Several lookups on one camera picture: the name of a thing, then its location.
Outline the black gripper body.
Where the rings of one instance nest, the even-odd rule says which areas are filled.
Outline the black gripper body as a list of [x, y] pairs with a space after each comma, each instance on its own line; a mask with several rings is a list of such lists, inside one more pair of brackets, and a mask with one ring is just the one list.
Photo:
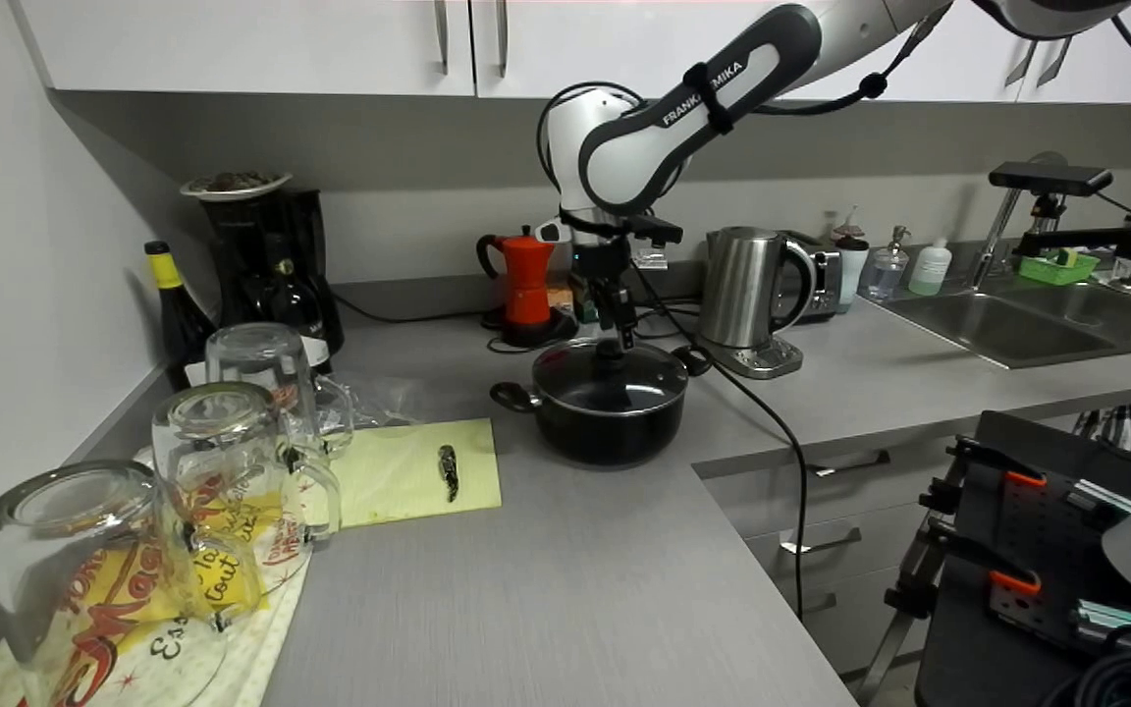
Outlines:
[[598, 223], [563, 213], [563, 223], [571, 229], [571, 276], [593, 304], [610, 304], [623, 292], [623, 270], [631, 267], [631, 245], [669, 248], [685, 240], [680, 223], [661, 221], [653, 213], [621, 223]]

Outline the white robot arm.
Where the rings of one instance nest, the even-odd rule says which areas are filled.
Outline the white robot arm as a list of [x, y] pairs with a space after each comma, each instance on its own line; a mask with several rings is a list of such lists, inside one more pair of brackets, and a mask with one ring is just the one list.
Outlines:
[[656, 200], [712, 138], [903, 37], [884, 69], [822, 103], [822, 113], [880, 98], [951, 9], [954, 0], [776, 0], [661, 98], [600, 80], [563, 88], [538, 113], [536, 151], [575, 237], [575, 278], [600, 323], [621, 340], [631, 338], [627, 240], [664, 229]]

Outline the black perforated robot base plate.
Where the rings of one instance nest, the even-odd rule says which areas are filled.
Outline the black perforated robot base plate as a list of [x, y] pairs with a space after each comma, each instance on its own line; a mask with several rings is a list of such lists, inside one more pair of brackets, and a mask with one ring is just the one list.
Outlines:
[[858, 699], [928, 621], [918, 707], [1131, 707], [1131, 452], [981, 414], [945, 454]]

